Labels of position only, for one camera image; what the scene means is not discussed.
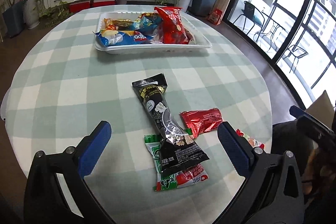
black snack package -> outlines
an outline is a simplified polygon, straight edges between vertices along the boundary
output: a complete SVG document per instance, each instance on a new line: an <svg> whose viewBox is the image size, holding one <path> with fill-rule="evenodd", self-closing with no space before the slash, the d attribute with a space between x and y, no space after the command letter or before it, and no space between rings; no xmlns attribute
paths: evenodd
<svg viewBox="0 0 336 224"><path fill-rule="evenodd" d="M163 136L160 143L161 175L163 177L209 159L195 141L179 127L171 115L163 96L167 89L163 73L133 82L132 86L156 128Z"/></svg>

checkered tablecloth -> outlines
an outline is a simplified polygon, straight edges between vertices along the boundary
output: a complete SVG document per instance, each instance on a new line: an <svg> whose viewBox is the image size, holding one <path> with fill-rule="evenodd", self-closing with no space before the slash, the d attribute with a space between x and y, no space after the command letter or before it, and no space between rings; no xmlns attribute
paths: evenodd
<svg viewBox="0 0 336 224"><path fill-rule="evenodd" d="M156 172L143 136L155 134L131 83L163 72L172 114L218 107L234 129L266 144L272 117L268 89L251 62L217 31L185 15L212 43L207 53L162 52L109 55L95 49L101 12L153 11L152 6L116 5L83 10L55 27L17 70L7 102L6 130L28 175L36 151L60 153L92 132L101 120L113 134L91 175L95 197L117 223L212 223L243 178L218 141L217 132L196 142L210 160L209 179L156 193ZM78 209L64 189L70 207Z"/></svg>

blue snack bag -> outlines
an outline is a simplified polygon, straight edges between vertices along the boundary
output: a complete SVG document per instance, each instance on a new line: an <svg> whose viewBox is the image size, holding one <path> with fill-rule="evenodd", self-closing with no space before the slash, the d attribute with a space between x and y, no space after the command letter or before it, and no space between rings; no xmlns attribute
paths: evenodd
<svg viewBox="0 0 336 224"><path fill-rule="evenodd" d="M138 45L152 39L152 37L147 37L137 31L116 31L109 28L101 30L95 35L105 47Z"/></svg>

floor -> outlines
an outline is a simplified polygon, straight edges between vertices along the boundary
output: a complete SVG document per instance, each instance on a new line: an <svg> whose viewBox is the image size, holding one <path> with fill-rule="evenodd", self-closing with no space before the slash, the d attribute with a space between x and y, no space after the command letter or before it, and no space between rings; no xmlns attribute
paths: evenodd
<svg viewBox="0 0 336 224"><path fill-rule="evenodd" d="M273 124L293 120L288 110L292 105L296 105L296 102L286 85L260 54L225 23L222 22L220 25L214 26L205 19L201 20L227 37L247 56L263 76L269 90ZM0 43L0 98L3 98L11 86L17 68L30 49L51 29L51 27L43 29L39 26L33 30L25 29L17 37L5 38L4 42ZM0 151L2 155L6 155L0 158L0 169L2 170L0 174L0 203L5 200L14 212L22 216L26 177L16 161L5 130L5 123L2 120L0 121Z"/></svg>

red box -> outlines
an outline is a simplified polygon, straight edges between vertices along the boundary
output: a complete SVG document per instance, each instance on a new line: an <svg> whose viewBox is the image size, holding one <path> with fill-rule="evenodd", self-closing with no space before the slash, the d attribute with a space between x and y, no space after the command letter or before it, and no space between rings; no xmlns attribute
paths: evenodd
<svg viewBox="0 0 336 224"><path fill-rule="evenodd" d="M69 4L70 13L77 13L85 9L91 8L90 0L84 0L77 3Z"/></svg>
<svg viewBox="0 0 336 224"><path fill-rule="evenodd" d="M108 6L115 5L116 0L94 0L92 7Z"/></svg>

